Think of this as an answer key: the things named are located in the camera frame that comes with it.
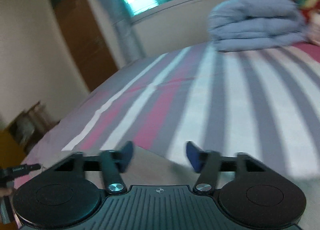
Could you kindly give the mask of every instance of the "black circular pad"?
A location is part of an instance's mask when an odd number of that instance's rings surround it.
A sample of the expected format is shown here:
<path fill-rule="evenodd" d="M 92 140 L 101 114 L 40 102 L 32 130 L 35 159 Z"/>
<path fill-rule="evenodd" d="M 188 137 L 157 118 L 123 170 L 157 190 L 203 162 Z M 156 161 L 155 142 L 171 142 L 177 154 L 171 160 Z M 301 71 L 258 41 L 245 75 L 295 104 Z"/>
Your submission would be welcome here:
<path fill-rule="evenodd" d="M 99 189 L 72 173 L 34 178 L 22 185 L 13 197 L 18 217 L 44 229 L 74 225 L 93 214 L 99 204 Z"/>
<path fill-rule="evenodd" d="M 297 223 L 305 208 L 304 193 L 269 172 L 248 172 L 226 184 L 219 204 L 234 221 L 250 228 L 279 229 Z"/>

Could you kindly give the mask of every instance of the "metal screw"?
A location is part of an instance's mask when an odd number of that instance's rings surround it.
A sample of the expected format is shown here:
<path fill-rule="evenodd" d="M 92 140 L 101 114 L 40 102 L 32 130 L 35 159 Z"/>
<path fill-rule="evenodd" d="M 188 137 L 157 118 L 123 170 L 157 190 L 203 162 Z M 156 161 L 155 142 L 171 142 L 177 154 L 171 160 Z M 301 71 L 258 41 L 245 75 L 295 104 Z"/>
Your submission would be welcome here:
<path fill-rule="evenodd" d="M 206 192 L 212 189 L 211 185 L 207 183 L 201 183 L 196 186 L 196 189 L 202 192 Z"/>
<path fill-rule="evenodd" d="M 112 192 L 119 192 L 124 189 L 124 186 L 120 183 L 113 183 L 108 186 L 108 189 Z"/>

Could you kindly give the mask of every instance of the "wooden door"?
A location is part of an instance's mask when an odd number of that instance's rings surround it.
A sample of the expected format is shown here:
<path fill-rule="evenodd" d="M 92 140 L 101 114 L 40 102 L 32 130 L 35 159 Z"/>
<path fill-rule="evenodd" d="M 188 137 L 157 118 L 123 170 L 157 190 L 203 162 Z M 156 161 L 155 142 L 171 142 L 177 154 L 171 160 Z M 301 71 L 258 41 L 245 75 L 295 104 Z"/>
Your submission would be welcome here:
<path fill-rule="evenodd" d="M 87 0 L 62 0 L 54 11 L 70 53 L 90 91 L 118 71 Z"/>

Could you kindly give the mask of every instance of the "light blue comforter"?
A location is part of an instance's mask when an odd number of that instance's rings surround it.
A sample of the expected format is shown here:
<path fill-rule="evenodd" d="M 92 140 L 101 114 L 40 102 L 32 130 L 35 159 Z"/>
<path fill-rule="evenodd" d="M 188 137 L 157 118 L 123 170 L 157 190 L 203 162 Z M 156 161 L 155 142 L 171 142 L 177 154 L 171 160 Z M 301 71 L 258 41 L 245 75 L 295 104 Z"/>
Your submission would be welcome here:
<path fill-rule="evenodd" d="M 218 51 L 258 50 L 306 41 L 303 16 L 291 0 L 229 0 L 209 14 Z"/>

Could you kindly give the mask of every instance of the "striped bedsheet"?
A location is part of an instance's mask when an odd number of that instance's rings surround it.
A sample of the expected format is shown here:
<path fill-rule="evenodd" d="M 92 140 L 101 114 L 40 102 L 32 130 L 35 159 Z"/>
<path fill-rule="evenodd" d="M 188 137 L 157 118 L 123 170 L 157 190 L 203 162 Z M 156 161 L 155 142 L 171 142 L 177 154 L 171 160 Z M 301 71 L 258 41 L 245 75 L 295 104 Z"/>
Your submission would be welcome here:
<path fill-rule="evenodd" d="M 185 143 L 193 141 L 225 156 L 249 153 L 283 175 L 318 177 L 319 49 L 220 53 L 204 43 L 138 61 L 92 92 L 25 162 L 51 165 L 131 140 L 190 166 Z"/>

